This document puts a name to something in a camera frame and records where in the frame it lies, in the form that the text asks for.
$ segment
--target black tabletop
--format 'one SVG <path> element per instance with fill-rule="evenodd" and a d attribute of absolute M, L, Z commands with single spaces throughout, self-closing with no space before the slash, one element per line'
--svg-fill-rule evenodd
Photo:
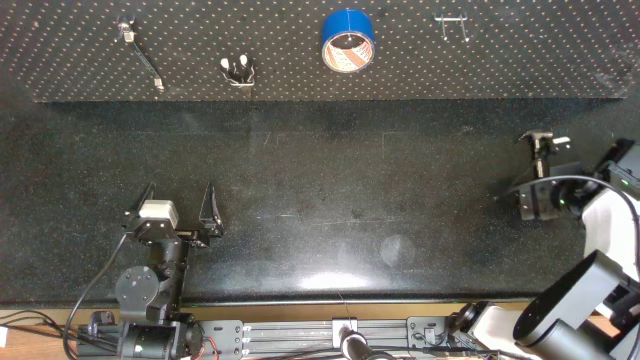
<path fill-rule="evenodd" d="M 640 135 L 623 101 L 34 104 L 0 119 L 0 304 L 68 306 L 144 186 L 197 224 L 207 182 L 226 234 L 191 253 L 184 301 L 526 298 L 581 257 L 581 224 L 523 222 L 494 196 L 529 164 L 514 140 L 561 131 L 586 166 Z M 127 244 L 88 305 L 114 303 Z"/>

